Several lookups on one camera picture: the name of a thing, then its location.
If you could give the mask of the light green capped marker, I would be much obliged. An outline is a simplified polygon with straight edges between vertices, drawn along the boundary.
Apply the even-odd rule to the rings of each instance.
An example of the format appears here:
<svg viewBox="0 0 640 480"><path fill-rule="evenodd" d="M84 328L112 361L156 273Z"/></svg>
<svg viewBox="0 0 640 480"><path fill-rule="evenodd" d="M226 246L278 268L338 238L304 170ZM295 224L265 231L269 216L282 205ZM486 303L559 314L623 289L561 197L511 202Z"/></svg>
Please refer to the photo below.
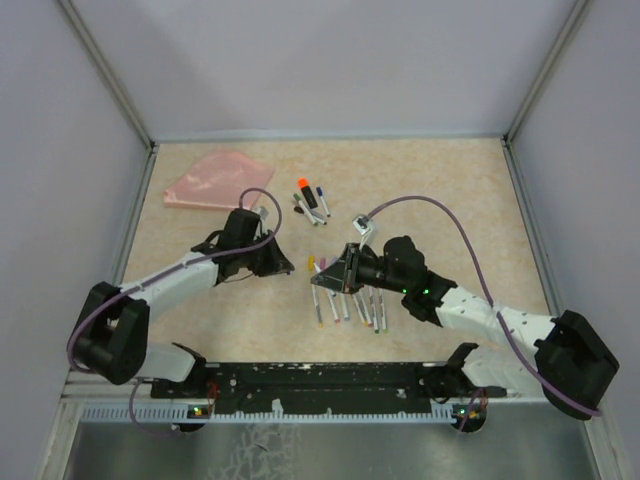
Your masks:
<svg viewBox="0 0 640 480"><path fill-rule="evenodd" d="M387 323L387 310L386 303L384 298L384 291L382 289L378 289L378 300L380 306L380 326L382 332L388 332L388 323Z"/></svg>

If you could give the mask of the lavender marker pen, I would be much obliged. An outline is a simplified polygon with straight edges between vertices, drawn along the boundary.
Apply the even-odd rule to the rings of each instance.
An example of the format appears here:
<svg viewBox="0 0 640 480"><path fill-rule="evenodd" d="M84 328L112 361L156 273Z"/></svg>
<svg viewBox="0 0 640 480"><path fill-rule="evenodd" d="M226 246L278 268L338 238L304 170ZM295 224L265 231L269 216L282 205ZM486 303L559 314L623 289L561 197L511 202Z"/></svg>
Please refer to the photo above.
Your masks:
<svg viewBox="0 0 640 480"><path fill-rule="evenodd" d="M340 298L340 304L341 304L341 310L342 310L342 314L343 314L343 319L345 322L350 321L350 314L349 314L349 309L347 306L347 302L346 302L346 296L343 294L339 295Z"/></svg>

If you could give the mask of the magenta capped marker pen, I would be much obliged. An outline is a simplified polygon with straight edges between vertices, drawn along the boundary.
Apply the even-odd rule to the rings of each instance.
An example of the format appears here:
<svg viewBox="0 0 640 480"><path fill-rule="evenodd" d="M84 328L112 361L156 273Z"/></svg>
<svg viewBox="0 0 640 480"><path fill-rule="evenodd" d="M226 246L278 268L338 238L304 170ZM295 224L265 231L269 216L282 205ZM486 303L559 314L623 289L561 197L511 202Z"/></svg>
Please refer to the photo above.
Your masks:
<svg viewBox="0 0 640 480"><path fill-rule="evenodd" d="M364 296L363 292L359 292L359 299L362 305L362 309L364 311L364 316L366 319L367 326L375 329L375 323L371 315L371 312L369 310L369 303L367 298Z"/></svg>

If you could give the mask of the pink capped marker pen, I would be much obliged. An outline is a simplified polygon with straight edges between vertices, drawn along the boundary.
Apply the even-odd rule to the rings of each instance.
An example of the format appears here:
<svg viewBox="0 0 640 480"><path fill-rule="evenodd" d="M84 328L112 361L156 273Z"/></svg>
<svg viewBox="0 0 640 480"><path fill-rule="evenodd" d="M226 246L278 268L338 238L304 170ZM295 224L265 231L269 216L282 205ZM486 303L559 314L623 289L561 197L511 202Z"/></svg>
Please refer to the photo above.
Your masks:
<svg viewBox="0 0 640 480"><path fill-rule="evenodd" d="M327 293L327 298L328 298L328 301L329 301L329 305L330 305L333 321L334 321L334 323L339 324L341 322L341 318L340 318L340 315L339 315L338 310L337 310L337 306L336 306L336 303L335 303L334 295L332 295L329 292L329 293Z"/></svg>

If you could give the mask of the yellow capped marker pen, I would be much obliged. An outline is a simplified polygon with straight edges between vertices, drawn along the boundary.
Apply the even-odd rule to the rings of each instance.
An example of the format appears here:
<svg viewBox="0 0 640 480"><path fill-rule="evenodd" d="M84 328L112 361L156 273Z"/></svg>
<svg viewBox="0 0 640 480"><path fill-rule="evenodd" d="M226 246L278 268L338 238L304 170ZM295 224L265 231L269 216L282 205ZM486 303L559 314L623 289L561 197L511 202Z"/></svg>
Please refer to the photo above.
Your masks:
<svg viewBox="0 0 640 480"><path fill-rule="evenodd" d="M357 295L351 295L352 301L355 305L356 311L357 311L357 315L360 319L360 321L362 322L363 325L368 326L368 321L366 319L364 310L362 309L362 305L361 302L359 300L359 297Z"/></svg>

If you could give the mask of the blue capped marker pen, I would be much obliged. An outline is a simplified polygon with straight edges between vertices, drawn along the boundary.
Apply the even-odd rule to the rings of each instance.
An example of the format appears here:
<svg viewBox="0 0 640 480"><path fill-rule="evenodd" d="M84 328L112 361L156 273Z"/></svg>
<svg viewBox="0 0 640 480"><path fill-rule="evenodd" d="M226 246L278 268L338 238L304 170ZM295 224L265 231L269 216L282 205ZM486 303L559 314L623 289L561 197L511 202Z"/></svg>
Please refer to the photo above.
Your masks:
<svg viewBox="0 0 640 480"><path fill-rule="evenodd" d="M318 186L318 187L316 187L316 193L317 193L317 195L318 195L318 198L319 198L319 200L320 200L320 203L321 203L321 205L322 205L322 208L323 208L323 210L324 210L324 212L325 212L326 216L327 216L327 217L331 217L331 211L330 211L330 208L329 208L329 206L328 206L328 203L327 203L327 201L326 201L326 199L325 199L325 196L324 196L324 193L323 193L322 188L321 188L321 187L319 187L319 186Z"/></svg>

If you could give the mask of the dark green capped marker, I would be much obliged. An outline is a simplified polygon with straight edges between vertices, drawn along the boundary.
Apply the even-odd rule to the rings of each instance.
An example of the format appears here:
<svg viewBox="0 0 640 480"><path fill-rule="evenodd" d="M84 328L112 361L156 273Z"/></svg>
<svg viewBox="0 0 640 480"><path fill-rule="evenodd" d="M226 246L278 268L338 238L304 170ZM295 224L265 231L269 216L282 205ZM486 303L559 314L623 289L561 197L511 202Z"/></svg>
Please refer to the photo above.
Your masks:
<svg viewBox="0 0 640 480"><path fill-rule="evenodd" d="M378 303L377 303L376 292L373 287L369 287L369 301L371 305L371 316L372 316L374 333L379 334L380 322L379 322L379 315L378 315Z"/></svg>

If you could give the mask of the orange white marker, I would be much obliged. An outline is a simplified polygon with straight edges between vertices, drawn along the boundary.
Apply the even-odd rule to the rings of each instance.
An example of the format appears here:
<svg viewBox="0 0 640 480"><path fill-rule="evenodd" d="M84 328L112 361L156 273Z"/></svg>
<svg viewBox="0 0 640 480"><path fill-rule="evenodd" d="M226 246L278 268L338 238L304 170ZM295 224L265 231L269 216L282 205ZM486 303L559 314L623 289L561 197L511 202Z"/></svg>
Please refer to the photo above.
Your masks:
<svg viewBox="0 0 640 480"><path fill-rule="evenodd" d="M312 297L314 302L314 311L317 320L318 327L323 327L323 318L321 313L320 301L318 291L315 285L311 285Z"/></svg>

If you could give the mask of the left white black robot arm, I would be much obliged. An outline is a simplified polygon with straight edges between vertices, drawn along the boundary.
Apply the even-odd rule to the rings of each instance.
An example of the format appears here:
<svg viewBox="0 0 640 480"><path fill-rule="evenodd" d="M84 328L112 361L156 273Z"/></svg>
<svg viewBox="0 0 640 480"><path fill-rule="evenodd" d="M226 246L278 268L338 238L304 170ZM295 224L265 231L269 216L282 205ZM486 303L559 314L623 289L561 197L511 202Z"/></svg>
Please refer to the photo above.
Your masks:
<svg viewBox="0 0 640 480"><path fill-rule="evenodd" d="M89 291L67 346L72 368L114 385L134 378L167 380L184 395L201 394L208 373L197 354L178 344L151 344L150 323L192 296L245 269L256 277L289 274L294 265L261 216L236 208L224 228L211 233L176 263L150 276Z"/></svg>

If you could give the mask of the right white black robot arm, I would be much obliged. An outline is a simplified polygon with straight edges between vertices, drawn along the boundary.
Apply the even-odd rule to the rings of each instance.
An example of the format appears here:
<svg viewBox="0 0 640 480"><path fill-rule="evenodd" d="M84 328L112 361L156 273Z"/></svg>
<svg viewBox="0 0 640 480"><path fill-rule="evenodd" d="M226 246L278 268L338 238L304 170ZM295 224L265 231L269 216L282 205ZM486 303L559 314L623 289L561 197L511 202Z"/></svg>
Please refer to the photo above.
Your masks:
<svg viewBox="0 0 640 480"><path fill-rule="evenodd" d="M571 310L559 316L531 314L492 303L429 269L408 236L388 240L382 254L348 243L311 282L347 295L363 287L396 292L415 319L490 342L472 348L447 370L448 387L461 396L478 387L542 395L561 412L586 421L598 415L620 368L583 315Z"/></svg>

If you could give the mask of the orange capped black highlighter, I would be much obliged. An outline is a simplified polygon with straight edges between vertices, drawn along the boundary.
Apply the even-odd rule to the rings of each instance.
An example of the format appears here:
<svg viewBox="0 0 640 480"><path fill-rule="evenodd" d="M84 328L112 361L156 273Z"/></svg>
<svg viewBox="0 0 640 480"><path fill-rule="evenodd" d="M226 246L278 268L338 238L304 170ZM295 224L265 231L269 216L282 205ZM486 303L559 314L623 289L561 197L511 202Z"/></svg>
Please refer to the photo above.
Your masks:
<svg viewBox="0 0 640 480"><path fill-rule="evenodd" d="M310 209L316 209L318 207L318 202L316 200L316 197L313 193L313 190L308 182L308 180L306 178L299 178L298 179L298 187L300 192L302 193L302 196L304 198L304 200L307 203L307 206Z"/></svg>

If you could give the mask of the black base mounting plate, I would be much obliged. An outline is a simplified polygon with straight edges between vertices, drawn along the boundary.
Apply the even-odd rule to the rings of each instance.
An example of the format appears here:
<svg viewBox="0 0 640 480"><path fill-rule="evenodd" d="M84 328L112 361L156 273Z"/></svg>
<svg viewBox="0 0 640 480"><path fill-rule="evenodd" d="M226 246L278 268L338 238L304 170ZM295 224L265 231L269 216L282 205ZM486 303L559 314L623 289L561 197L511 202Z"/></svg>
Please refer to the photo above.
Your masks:
<svg viewBox="0 0 640 480"><path fill-rule="evenodd" d="M154 380L151 397L203 399L217 414L429 413L433 402L465 398L476 386L459 364L206 363L181 382Z"/></svg>

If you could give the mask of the aluminium frame rail left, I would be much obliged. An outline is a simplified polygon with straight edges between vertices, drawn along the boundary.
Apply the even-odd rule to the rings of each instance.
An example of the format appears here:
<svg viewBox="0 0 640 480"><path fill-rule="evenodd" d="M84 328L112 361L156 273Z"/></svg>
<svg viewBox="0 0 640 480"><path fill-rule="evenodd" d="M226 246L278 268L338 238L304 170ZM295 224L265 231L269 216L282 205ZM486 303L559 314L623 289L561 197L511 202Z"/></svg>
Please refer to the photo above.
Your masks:
<svg viewBox="0 0 640 480"><path fill-rule="evenodd" d="M103 86L114 100L128 125L134 130L145 148L148 151L152 151L155 142L149 134L141 114L134 105L131 96L126 91L124 84L116 74L111 62L99 46L80 10L73 1L69 0L55 0L54 4L60 10L72 33L78 39L90 63L96 69Z"/></svg>

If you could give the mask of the aluminium frame rail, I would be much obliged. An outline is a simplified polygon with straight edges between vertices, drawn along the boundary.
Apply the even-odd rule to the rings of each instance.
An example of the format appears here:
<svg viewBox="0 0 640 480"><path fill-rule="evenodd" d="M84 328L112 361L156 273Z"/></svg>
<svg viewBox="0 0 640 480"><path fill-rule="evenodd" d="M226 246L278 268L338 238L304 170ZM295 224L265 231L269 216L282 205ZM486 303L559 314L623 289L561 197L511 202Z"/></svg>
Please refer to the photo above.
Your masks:
<svg viewBox="0 0 640 480"><path fill-rule="evenodd" d="M509 128L502 137L505 146L510 147L516 140L518 134L532 113L539 98L553 77L555 70L565 51L569 48L573 38L576 36L583 24L591 7L590 0L577 0L572 4L569 14L562 24L562 27L553 41L544 61L542 62L536 76L530 85L524 99L522 100Z"/></svg>
<svg viewBox="0 0 640 480"><path fill-rule="evenodd" d="M134 105L131 96L126 91L124 84L116 74L111 62L99 46L80 10L73 1L69 0L55 0L54 4L60 10L72 33L78 39L90 63L96 69L103 86L114 100L128 125L134 130L145 148L148 151L152 151L155 142L149 134L141 114Z"/></svg>

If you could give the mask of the aluminium frame rail right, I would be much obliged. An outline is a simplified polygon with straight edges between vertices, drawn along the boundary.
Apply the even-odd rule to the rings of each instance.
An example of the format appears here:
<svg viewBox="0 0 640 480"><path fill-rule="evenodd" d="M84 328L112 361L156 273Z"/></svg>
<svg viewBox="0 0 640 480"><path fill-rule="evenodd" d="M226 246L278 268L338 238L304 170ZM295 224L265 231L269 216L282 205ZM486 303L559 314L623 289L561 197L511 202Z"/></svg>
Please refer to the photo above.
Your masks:
<svg viewBox="0 0 640 480"><path fill-rule="evenodd" d="M569 14L562 24L562 27L553 41L544 61L542 62L536 76L530 85L524 99L522 100L509 128L502 137L505 146L510 147L516 140L518 134L532 113L539 98L553 77L555 70L565 51L569 48L573 38L576 36L583 24L591 7L590 0L577 0L572 4Z"/></svg>

